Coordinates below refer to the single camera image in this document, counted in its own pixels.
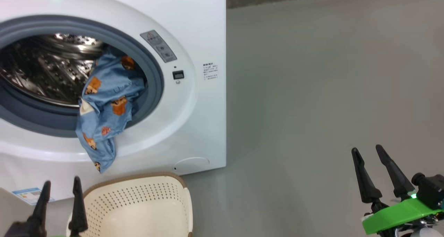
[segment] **washing machine door opening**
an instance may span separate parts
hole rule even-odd
[[[0,24],[0,118],[37,133],[76,137],[78,99],[108,45],[131,57],[145,77],[127,128],[146,118],[163,92],[162,72],[149,50],[113,27],[67,16]]]

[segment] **blue cloth with bear print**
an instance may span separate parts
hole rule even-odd
[[[113,47],[94,66],[79,101],[76,135],[103,173],[116,158],[114,137],[132,119],[132,101],[145,86],[134,60]]]

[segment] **white plastic basket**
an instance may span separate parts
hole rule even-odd
[[[88,230],[80,234],[82,237],[192,236],[190,192],[172,173],[99,183],[84,192],[84,202]]]

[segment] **gray floor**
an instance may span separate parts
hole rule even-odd
[[[228,11],[228,166],[185,176],[194,236],[364,236],[352,147],[387,204],[376,144],[408,177],[442,174],[443,10],[298,0]],[[49,235],[65,232],[71,205],[49,205]]]

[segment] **washing machine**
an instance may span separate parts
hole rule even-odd
[[[225,0],[0,1],[0,187],[23,198],[51,180],[60,200],[76,175],[86,189],[225,166]],[[74,130],[79,89],[109,45],[146,86],[99,174]]]

